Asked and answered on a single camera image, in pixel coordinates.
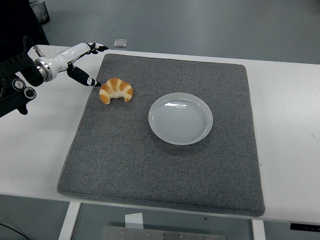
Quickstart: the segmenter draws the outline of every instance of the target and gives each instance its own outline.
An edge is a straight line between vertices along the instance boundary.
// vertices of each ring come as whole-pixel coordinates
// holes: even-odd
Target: metal plate
[[[101,240],[227,240],[226,236],[104,226]]]

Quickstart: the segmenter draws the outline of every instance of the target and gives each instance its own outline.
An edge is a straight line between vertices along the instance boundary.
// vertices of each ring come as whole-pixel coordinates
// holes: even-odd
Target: white table
[[[40,49],[49,57],[66,47]],[[320,224],[320,65],[124,50],[86,55],[75,65],[95,78],[108,53],[244,65],[266,207],[258,219]],[[35,90],[28,115],[15,110],[0,118],[0,194],[126,207],[56,190],[91,87],[62,72]]]

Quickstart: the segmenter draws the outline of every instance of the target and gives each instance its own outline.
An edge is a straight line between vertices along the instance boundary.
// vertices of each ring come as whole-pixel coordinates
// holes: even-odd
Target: black cable
[[[4,226],[4,227],[6,227],[6,228],[8,228],[8,229],[10,229],[10,230],[12,230],[12,231],[15,231],[17,234],[20,234],[21,236],[25,237],[26,240],[30,240],[30,238],[28,238],[27,236],[23,235],[21,232],[13,229],[13,228],[11,228],[11,227],[9,227],[9,226],[7,226],[7,225],[4,225],[4,224],[2,224],[1,222],[0,222],[0,225],[1,225],[1,226]]]
[[[23,42],[23,52],[27,53],[29,51],[28,49],[28,45],[27,45],[27,40],[29,41],[29,43],[34,47],[36,44],[34,43],[34,41],[32,41],[32,39],[30,37],[28,37],[27,35],[24,35],[22,38],[22,42]]]

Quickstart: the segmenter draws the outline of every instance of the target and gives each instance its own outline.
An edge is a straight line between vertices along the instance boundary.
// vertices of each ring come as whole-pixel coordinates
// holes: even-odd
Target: white robotic hand
[[[44,82],[53,80],[59,72],[67,71],[69,77],[83,85],[99,86],[97,81],[80,68],[74,67],[73,63],[86,54],[97,54],[98,52],[107,50],[108,47],[99,43],[80,43],[59,52],[54,57],[46,57],[39,49],[35,49],[39,58],[34,61],[34,64],[40,71]]]

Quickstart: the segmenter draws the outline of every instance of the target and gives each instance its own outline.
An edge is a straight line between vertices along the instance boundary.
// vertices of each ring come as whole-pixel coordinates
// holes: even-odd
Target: white plate
[[[162,140],[175,145],[189,145],[204,139],[210,132],[213,116],[200,98],[182,92],[164,95],[149,111],[149,124]]]

